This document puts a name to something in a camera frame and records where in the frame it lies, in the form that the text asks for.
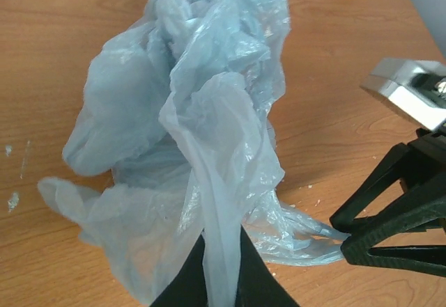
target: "crumpled plastic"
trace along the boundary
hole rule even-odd
[[[268,114],[285,91],[289,31],[287,0],[149,0],[92,60],[63,158],[83,176],[111,169],[115,185],[45,178],[38,188],[142,304],[203,234],[209,306],[232,306],[240,223],[266,262],[342,259],[345,234],[275,193],[284,171]]]

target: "white paint stain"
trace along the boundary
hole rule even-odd
[[[23,180],[23,175],[25,172],[26,165],[28,164],[29,147],[31,146],[31,140],[28,140],[25,147],[25,154],[22,160],[22,168],[20,169],[20,179]]]
[[[13,192],[11,198],[8,200],[8,213],[11,213],[19,205],[19,200],[19,193]]]
[[[6,153],[7,157],[10,157],[12,151],[13,151],[12,145],[6,145],[5,146],[5,153]]]

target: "plastic bag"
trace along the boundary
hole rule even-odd
[[[38,188],[143,304],[203,233],[209,306],[232,306],[240,223],[265,261],[342,259],[333,240],[345,234],[275,193],[284,172],[267,117],[284,94],[289,29],[287,0],[149,0],[93,59],[63,158],[79,175],[111,169],[115,185],[101,194],[45,178]]]

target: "wooden desk surface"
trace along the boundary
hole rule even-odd
[[[97,189],[110,183],[109,175],[76,177],[61,150],[89,61],[146,1],[0,0],[0,144],[12,146],[9,157],[0,155],[0,306],[139,306],[102,251],[82,244],[79,228],[45,206],[36,183],[51,175]],[[412,125],[358,88],[361,81],[386,56],[441,56],[409,0],[290,0],[290,7],[287,94],[271,117],[286,170],[278,194],[327,221],[392,145],[414,137]],[[13,192],[20,202],[8,213]],[[395,241],[444,236],[417,238]],[[270,268],[302,307],[446,306],[443,278],[345,262]]]

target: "wooden table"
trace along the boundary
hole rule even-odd
[[[79,178],[61,150],[82,106],[89,61],[138,19],[147,0],[0,0],[0,306],[139,306],[114,280],[102,251],[51,212],[36,190],[56,175],[104,189],[109,175]],[[283,55],[287,94],[271,120],[286,170],[279,197],[317,219],[350,196],[414,126],[359,89],[383,57],[441,60],[409,0],[290,0]],[[8,213],[8,199],[20,201]],[[399,193],[395,187],[376,207]],[[440,243],[441,232],[393,243]],[[446,280],[391,269],[270,266],[303,307],[446,306]]]

